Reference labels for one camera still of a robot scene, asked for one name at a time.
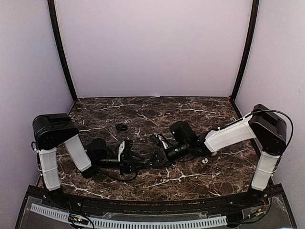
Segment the black earbud charging case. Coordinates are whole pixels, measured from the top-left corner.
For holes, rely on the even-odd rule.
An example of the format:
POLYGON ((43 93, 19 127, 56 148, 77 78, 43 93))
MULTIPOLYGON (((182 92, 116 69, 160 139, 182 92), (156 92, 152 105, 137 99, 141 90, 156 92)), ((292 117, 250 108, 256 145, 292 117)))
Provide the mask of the black earbud charging case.
POLYGON ((127 131, 128 130, 128 126, 125 124, 117 124, 115 126, 116 130, 118 131, 127 131))

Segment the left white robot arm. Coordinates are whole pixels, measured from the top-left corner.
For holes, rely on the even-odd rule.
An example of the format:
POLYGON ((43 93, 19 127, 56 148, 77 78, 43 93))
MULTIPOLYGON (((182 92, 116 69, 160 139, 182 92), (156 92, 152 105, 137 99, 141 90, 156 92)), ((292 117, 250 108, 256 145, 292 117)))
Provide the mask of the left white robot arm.
POLYGON ((58 172, 58 150, 63 147, 75 167, 84 178, 98 174, 100 168, 116 168, 120 174, 137 174, 145 164, 145 158, 133 152, 133 141, 123 140, 111 150, 102 138, 85 146, 80 132, 66 113, 42 114, 32 122, 33 150, 37 153, 38 168, 44 187, 50 191, 48 199, 57 208, 67 204, 67 197, 58 189, 61 181, 58 172))

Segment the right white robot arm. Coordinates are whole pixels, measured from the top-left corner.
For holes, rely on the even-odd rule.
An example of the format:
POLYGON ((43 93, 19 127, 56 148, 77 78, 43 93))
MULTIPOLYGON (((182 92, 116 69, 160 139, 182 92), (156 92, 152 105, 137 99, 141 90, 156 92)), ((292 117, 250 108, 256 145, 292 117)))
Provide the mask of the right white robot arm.
POLYGON ((252 178, 251 190, 243 197, 243 203, 253 207, 261 200, 261 191, 266 189, 292 140, 292 136, 287 135, 287 124, 281 118, 282 115, 283 112, 257 104, 252 112, 240 119, 202 135, 197 135, 186 121, 178 121, 170 126, 176 144, 165 147, 165 141, 153 136, 160 148, 145 165, 148 168, 166 166, 187 154, 194 154, 195 157, 211 156, 225 147, 256 139, 262 147, 261 155, 252 178))

